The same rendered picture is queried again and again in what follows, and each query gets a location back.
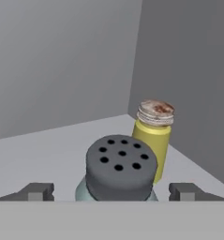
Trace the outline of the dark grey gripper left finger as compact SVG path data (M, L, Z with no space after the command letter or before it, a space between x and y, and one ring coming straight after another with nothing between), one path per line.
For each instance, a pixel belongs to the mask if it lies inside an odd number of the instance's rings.
M0 202L53 202L54 183L29 183L18 192L0 197Z

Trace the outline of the yellow condiment bottle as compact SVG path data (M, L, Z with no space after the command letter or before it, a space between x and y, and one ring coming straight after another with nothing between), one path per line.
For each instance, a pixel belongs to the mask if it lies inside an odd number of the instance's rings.
M161 178L174 122L174 107L164 101L147 99L137 110L132 137L143 141L157 157L156 184Z

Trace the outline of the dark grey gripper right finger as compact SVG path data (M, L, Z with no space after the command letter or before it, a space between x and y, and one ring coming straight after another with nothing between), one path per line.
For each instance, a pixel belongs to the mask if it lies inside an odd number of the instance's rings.
M171 202L224 202L224 198L205 192L194 183L170 183Z

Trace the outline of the glass shaker with grey cap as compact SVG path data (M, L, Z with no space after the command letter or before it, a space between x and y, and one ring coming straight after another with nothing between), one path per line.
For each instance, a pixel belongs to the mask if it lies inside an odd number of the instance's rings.
M156 202L157 157L144 142L127 135L96 140L85 155L85 175L76 201Z

